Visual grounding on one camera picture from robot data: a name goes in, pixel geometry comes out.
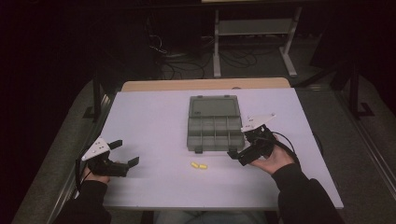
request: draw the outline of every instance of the gray plastic organizer box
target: gray plastic organizer box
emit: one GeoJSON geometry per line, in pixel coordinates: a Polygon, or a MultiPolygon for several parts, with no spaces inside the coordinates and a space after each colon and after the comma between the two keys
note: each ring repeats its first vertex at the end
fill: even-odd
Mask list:
{"type": "Polygon", "coordinates": [[[235,95],[190,98],[187,147],[189,151],[243,149],[245,136],[235,95]]]}

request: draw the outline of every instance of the floor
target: floor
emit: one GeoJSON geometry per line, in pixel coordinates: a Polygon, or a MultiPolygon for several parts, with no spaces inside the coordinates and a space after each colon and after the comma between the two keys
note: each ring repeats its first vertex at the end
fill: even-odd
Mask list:
{"type": "MultiPolygon", "coordinates": [[[[283,40],[282,36],[220,40],[221,78],[286,77],[290,84],[297,84],[321,71],[309,66],[319,37],[295,38],[290,49],[290,57],[298,73],[295,78],[288,76],[277,50],[283,40]]],[[[213,78],[210,48],[203,49],[200,57],[182,55],[167,57],[165,61],[163,79],[213,78]]],[[[329,75],[309,88],[297,89],[297,94],[322,145],[324,160],[345,205],[339,212],[348,224],[394,223],[395,195],[384,181],[386,177],[379,172],[380,168],[372,158],[360,129],[368,133],[389,169],[395,171],[395,117],[382,103],[375,87],[361,78],[360,102],[367,103],[375,115],[354,119],[347,110],[348,87],[343,91],[332,91],[329,87],[331,80],[332,75],[329,75]]],[[[73,177],[74,159],[94,130],[92,120],[83,118],[89,106],[92,106],[91,82],[82,89],[70,108],[13,223],[47,223],[56,215],[53,208],[59,205],[58,199],[68,193],[64,187],[65,180],[73,177]]],[[[114,224],[140,223],[141,212],[109,211],[114,224]]]]}

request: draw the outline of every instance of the sleeve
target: sleeve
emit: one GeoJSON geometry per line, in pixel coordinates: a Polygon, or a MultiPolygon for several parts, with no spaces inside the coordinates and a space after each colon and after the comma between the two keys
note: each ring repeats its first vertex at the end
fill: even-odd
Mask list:
{"type": "Polygon", "coordinates": [[[279,188],[279,213],[285,224],[344,223],[316,179],[308,179],[297,164],[277,170],[272,178],[279,188]]]}
{"type": "Polygon", "coordinates": [[[111,215],[103,207],[106,191],[107,185],[102,182],[84,181],[78,197],[64,205],[53,223],[110,223],[111,215]]]}

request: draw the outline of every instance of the black cable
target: black cable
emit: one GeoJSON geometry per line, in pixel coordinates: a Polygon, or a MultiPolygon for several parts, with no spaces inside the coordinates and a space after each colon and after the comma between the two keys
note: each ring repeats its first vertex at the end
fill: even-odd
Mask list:
{"type": "Polygon", "coordinates": [[[169,63],[165,63],[164,65],[167,65],[168,67],[170,67],[172,69],[172,71],[169,71],[169,72],[172,72],[172,76],[169,79],[166,79],[165,73],[162,71],[163,72],[163,79],[164,80],[172,80],[174,78],[174,76],[175,76],[175,73],[176,73],[175,68],[172,65],[170,65],[169,63]]]}
{"type": "Polygon", "coordinates": [[[164,71],[164,72],[172,72],[174,74],[179,74],[180,78],[182,79],[183,77],[182,77],[181,73],[179,71],[177,71],[176,69],[182,70],[182,71],[188,71],[188,72],[201,70],[202,71],[201,78],[205,78],[205,67],[210,63],[211,59],[212,59],[212,57],[208,57],[208,59],[204,62],[203,65],[200,65],[198,63],[193,63],[194,61],[196,61],[196,59],[194,59],[194,58],[191,58],[191,59],[188,59],[188,60],[183,60],[183,61],[174,61],[174,60],[166,59],[163,62],[163,65],[166,65],[166,66],[170,67],[172,69],[172,71],[164,71]],[[194,67],[193,68],[186,68],[186,67],[183,67],[183,64],[192,65],[194,67]]]}
{"type": "Polygon", "coordinates": [[[288,142],[289,142],[289,144],[290,144],[290,146],[291,146],[291,149],[292,149],[293,152],[295,153],[294,146],[293,146],[293,144],[291,143],[291,141],[289,140],[289,138],[287,138],[285,135],[283,135],[283,134],[281,134],[281,133],[277,133],[277,132],[272,132],[272,133],[279,134],[280,136],[282,136],[282,137],[284,137],[286,140],[288,140],[288,142]]]}
{"type": "Polygon", "coordinates": [[[257,64],[257,57],[254,56],[254,55],[252,55],[251,53],[245,53],[245,55],[239,56],[239,55],[236,54],[236,52],[237,52],[237,51],[234,51],[234,52],[230,51],[230,53],[233,55],[233,57],[235,57],[235,59],[244,59],[244,60],[246,61],[246,64],[248,64],[249,66],[257,64]],[[253,63],[251,63],[251,62],[249,61],[249,59],[248,59],[249,56],[250,56],[251,58],[253,58],[253,63]]]}
{"type": "Polygon", "coordinates": [[[241,59],[241,58],[246,58],[249,55],[252,55],[252,52],[254,51],[254,49],[252,49],[250,52],[244,52],[243,50],[230,50],[230,52],[233,52],[232,55],[236,58],[236,59],[241,59]],[[243,55],[239,56],[238,55],[238,51],[242,52],[243,55]]]}
{"type": "Polygon", "coordinates": [[[300,160],[298,159],[297,154],[295,153],[294,149],[291,150],[285,144],[283,144],[283,143],[281,143],[281,142],[279,142],[277,140],[271,140],[271,139],[263,138],[263,137],[255,137],[255,139],[261,139],[261,140],[267,141],[269,143],[272,143],[274,145],[277,145],[277,146],[283,148],[286,151],[286,153],[288,153],[291,156],[291,158],[294,160],[294,162],[300,165],[300,160]]]}
{"type": "Polygon", "coordinates": [[[175,77],[175,75],[179,75],[180,79],[183,79],[183,76],[181,75],[181,73],[178,71],[175,71],[175,70],[173,70],[173,71],[163,71],[162,70],[161,72],[163,73],[163,80],[172,80],[175,77]],[[165,73],[172,73],[172,76],[169,79],[167,79],[165,73]]]}
{"type": "Polygon", "coordinates": [[[201,46],[201,49],[209,48],[209,47],[211,47],[211,46],[213,46],[215,44],[215,37],[213,37],[213,36],[203,36],[202,40],[204,39],[204,37],[209,38],[210,41],[207,42],[206,44],[203,44],[201,46]]]}
{"type": "Polygon", "coordinates": [[[312,132],[312,134],[314,135],[315,141],[316,141],[316,142],[317,142],[317,144],[318,144],[318,147],[319,147],[320,154],[321,154],[321,155],[322,155],[322,157],[323,157],[323,153],[324,153],[324,151],[323,151],[323,145],[321,144],[321,142],[320,142],[320,139],[319,139],[318,135],[317,135],[317,134],[315,134],[314,132],[312,132]]]}
{"type": "Polygon", "coordinates": [[[75,181],[76,181],[76,189],[77,189],[77,191],[81,190],[81,183],[79,182],[79,177],[80,177],[79,167],[80,167],[80,164],[81,164],[81,160],[80,159],[76,159],[75,181]]]}
{"type": "Polygon", "coordinates": [[[280,46],[277,46],[277,47],[275,47],[275,48],[273,48],[273,49],[270,49],[270,50],[268,50],[268,51],[265,51],[265,52],[263,52],[263,53],[255,53],[255,52],[253,51],[252,54],[253,54],[253,55],[257,55],[257,56],[260,56],[260,55],[267,55],[267,54],[270,54],[270,53],[273,53],[273,52],[277,51],[279,47],[280,47],[280,46]]]}
{"type": "Polygon", "coordinates": [[[91,173],[92,173],[92,172],[91,172],[91,171],[89,171],[89,172],[88,172],[88,174],[87,174],[87,175],[85,175],[85,176],[84,176],[84,178],[82,178],[82,181],[81,181],[81,183],[83,183],[83,182],[84,182],[84,180],[85,180],[85,179],[86,179],[86,178],[87,178],[87,177],[88,177],[88,176],[89,176],[91,173]]]}
{"type": "Polygon", "coordinates": [[[165,58],[164,60],[167,63],[192,63],[192,62],[195,62],[197,60],[195,58],[195,55],[185,55],[184,57],[186,57],[188,59],[180,60],[180,57],[178,57],[178,58],[165,58]]]}
{"type": "Polygon", "coordinates": [[[229,58],[228,56],[226,56],[224,53],[219,52],[219,56],[225,63],[227,63],[228,65],[235,67],[235,68],[248,68],[251,66],[251,64],[249,64],[249,63],[241,63],[241,62],[238,62],[237,60],[233,60],[233,59],[229,58]]]}

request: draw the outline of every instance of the wire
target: wire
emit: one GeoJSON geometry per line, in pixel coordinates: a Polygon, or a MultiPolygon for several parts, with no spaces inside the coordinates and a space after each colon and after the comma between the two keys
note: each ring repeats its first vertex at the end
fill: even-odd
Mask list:
{"type": "Polygon", "coordinates": [[[287,138],[285,135],[283,135],[283,134],[281,134],[281,133],[277,133],[277,132],[272,132],[272,133],[279,134],[280,136],[282,136],[282,137],[284,137],[286,140],[288,140],[288,142],[289,142],[289,144],[290,144],[290,146],[291,146],[291,149],[292,149],[293,152],[295,153],[294,146],[293,146],[293,144],[291,143],[291,141],[289,140],[289,138],[287,138]]]}
{"type": "Polygon", "coordinates": [[[247,59],[247,57],[239,58],[239,59],[244,59],[244,60],[245,60],[245,62],[243,63],[243,62],[240,62],[240,61],[238,61],[238,60],[235,60],[235,59],[232,59],[232,58],[228,57],[228,56],[227,56],[226,54],[224,54],[224,53],[220,53],[220,52],[219,52],[219,55],[220,55],[220,58],[221,58],[225,63],[227,63],[228,65],[230,65],[230,66],[232,66],[232,67],[236,67],[236,68],[248,68],[248,67],[250,67],[250,66],[252,66],[252,65],[254,65],[254,64],[257,63],[257,58],[256,58],[254,55],[251,55],[251,56],[253,57],[253,63],[251,63],[251,62],[247,59]]]}
{"type": "Polygon", "coordinates": [[[291,145],[291,147],[292,147],[292,150],[290,149],[290,148],[288,148],[285,144],[283,144],[283,143],[281,143],[281,142],[279,142],[279,141],[277,141],[277,140],[271,140],[271,139],[267,139],[267,138],[263,138],[263,137],[256,137],[255,139],[261,139],[261,140],[264,140],[264,141],[268,141],[268,142],[270,142],[270,143],[272,143],[272,144],[274,144],[274,145],[277,145],[277,146],[279,146],[279,147],[281,147],[281,148],[283,148],[291,157],[292,157],[292,159],[294,160],[294,162],[295,163],[297,163],[298,165],[300,165],[300,161],[299,161],[299,159],[298,159],[298,157],[297,157],[297,155],[296,155],[296,153],[295,153],[295,151],[294,151],[294,147],[293,147],[293,145],[291,144],[291,142],[289,141],[289,139],[287,138],[287,137],[285,137],[287,140],[288,140],[288,142],[290,143],[290,145],[291,145]]]}
{"type": "Polygon", "coordinates": [[[277,51],[277,50],[279,49],[280,46],[281,46],[281,45],[279,45],[279,46],[277,46],[277,47],[274,47],[273,49],[267,50],[267,51],[265,51],[265,52],[263,52],[263,53],[256,53],[256,52],[253,51],[252,54],[255,55],[255,56],[267,55],[267,54],[270,54],[270,53],[273,53],[273,52],[277,51]]]}
{"type": "Polygon", "coordinates": [[[180,60],[180,59],[169,59],[166,58],[162,63],[160,63],[163,67],[167,66],[171,69],[171,71],[166,71],[166,70],[162,70],[163,72],[163,78],[166,78],[165,73],[172,73],[172,76],[169,79],[173,79],[175,77],[175,75],[179,75],[181,79],[183,79],[182,73],[181,71],[186,71],[186,72],[193,72],[193,71],[201,71],[202,75],[201,78],[205,78],[205,68],[207,67],[207,65],[211,62],[212,57],[208,57],[207,60],[204,61],[203,64],[199,64],[197,62],[197,56],[194,55],[188,55],[189,57],[187,57],[187,59],[184,60],[180,60]]]}
{"type": "Polygon", "coordinates": [[[168,51],[166,49],[162,49],[163,47],[163,40],[158,36],[158,35],[150,35],[150,37],[157,37],[157,39],[160,41],[160,46],[157,48],[155,46],[149,45],[150,48],[157,50],[158,52],[162,54],[167,54],[168,51]]]}
{"type": "Polygon", "coordinates": [[[321,154],[321,156],[323,157],[323,153],[324,153],[324,151],[323,151],[323,145],[321,144],[321,141],[320,141],[318,135],[317,135],[316,133],[314,133],[314,132],[312,132],[312,134],[314,135],[315,141],[317,141],[320,154],[321,154]]]}
{"type": "Polygon", "coordinates": [[[206,49],[208,47],[211,47],[212,45],[215,44],[215,37],[214,36],[202,36],[201,39],[204,41],[206,39],[209,39],[209,42],[203,44],[201,46],[201,49],[206,49]]]}
{"type": "Polygon", "coordinates": [[[84,176],[84,178],[82,179],[81,183],[84,182],[84,180],[91,174],[92,172],[90,171],[87,175],[84,176]]]}
{"type": "Polygon", "coordinates": [[[79,182],[80,181],[80,179],[79,179],[79,177],[80,177],[79,167],[80,167],[80,164],[81,164],[81,159],[80,158],[81,157],[78,157],[78,159],[76,159],[76,164],[75,164],[75,182],[76,182],[77,191],[81,190],[81,183],[79,182]]]}
{"type": "Polygon", "coordinates": [[[230,50],[230,52],[232,53],[232,55],[236,58],[236,59],[241,59],[241,58],[246,58],[247,56],[252,56],[252,52],[254,51],[254,49],[251,49],[249,52],[244,52],[243,50],[230,50]]]}

